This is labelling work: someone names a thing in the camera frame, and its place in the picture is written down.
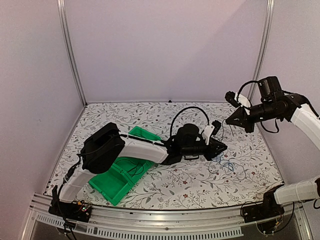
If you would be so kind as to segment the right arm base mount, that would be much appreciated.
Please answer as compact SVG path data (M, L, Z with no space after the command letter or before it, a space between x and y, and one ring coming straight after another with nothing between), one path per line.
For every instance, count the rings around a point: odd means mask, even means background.
M245 223L281 216L284 213L285 210L282 205L270 202L246 201L240 207L240 215Z

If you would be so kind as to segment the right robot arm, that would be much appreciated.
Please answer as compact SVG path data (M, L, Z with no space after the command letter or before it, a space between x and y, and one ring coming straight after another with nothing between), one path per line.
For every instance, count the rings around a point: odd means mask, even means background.
M247 97L228 91L225 100L236 108L226 119L226 124L238 126L246 133L252 133L256 123L268 120L287 120L300 129L318 148L320 146L320 116L307 97L282 90L276 76L255 81L260 92L258 105L252 105ZM307 202L320 198L320 177L315 176L297 183L276 186L264 194L258 213L269 218L278 210L278 206L294 202Z

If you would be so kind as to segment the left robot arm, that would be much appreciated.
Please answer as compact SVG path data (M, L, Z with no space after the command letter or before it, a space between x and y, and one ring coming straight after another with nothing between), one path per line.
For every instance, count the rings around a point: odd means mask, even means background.
M169 166L179 163L183 157L204 156L207 161L224 152L225 143L213 138L222 124L208 122L203 131L192 123L180 127L176 134L170 133L167 140L149 140L123 133L110 122L84 141L77 154L78 161L72 165L62 179L61 185L52 190L52 203L63 216L74 213L73 200L77 193L98 174L107 172L120 157L151 161Z

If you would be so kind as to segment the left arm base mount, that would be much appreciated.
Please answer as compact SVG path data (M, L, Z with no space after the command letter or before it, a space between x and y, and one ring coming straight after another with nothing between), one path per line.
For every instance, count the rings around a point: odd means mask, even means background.
M67 203L53 199L48 212L58 217L64 217L67 220L88 223L92 214L92 205L83 200Z

